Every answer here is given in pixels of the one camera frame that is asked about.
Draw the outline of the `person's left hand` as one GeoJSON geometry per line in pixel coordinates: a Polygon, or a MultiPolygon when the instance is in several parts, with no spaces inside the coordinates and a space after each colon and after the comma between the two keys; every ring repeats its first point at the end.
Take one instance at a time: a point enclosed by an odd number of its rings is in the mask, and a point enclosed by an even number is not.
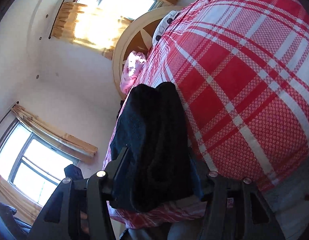
{"type": "Polygon", "coordinates": [[[84,233],[89,235],[89,223],[88,223],[88,216],[84,212],[80,212],[80,219],[81,219],[81,229],[84,233]]]}

